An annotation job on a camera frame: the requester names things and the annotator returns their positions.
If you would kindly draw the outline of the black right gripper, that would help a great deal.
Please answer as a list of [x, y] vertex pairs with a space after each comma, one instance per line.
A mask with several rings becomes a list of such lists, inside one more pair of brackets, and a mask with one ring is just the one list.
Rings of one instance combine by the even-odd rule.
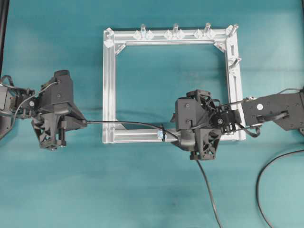
[[216, 113], [216, 106], [211, 100], [211, 92], [204, 90], [190, 91], [185, 98], [198, 101], [204, 110], [203, 116], [196, 126], [189, 130], [179, 130], [179, 139], [172, 144], [184, 151], [190, 152], [191, 160], [213, 160], [221, 138], [221, 130], [211, 123], [211, 118]]

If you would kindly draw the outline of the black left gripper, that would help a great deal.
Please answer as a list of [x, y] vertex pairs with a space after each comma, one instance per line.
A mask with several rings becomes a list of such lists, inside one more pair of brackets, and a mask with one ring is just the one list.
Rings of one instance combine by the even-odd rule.
[[32, 119], [31, 125], [41, 149], [55, 150], [65, 147], [66, 131], [87, 127], [86, 119], [74, 103], [68, 103], [68, 114], [47, 113]]

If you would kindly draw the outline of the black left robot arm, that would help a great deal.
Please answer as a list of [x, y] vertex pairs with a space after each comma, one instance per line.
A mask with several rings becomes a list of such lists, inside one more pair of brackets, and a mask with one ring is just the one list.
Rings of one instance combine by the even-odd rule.
[[36, 93], [9, 84], [0, 84], [0, 136], [3, 138], [19, 119], [31, 119], [33, 130], [42, 149], [66, 146], [66, 132], [87, 126], [85, 117], [74, 103], [73, 81], [68, 70], [60, 70]]

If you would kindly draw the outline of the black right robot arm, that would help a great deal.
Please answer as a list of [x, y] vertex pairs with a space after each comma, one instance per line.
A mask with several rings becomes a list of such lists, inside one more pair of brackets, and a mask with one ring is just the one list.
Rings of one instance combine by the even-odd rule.
[[304, 91], [283, 91], [228, 104], [213, 99], [209, 91], [190, 91], [176, 100], [171, 120], [180, 133], [172, 142], [174, 146], [190, 152], [191, 160], [213, 160], [224, 134], [243, 130], [258, 137], [265, 122], [274, 122], [285, 131], [303, 129]]

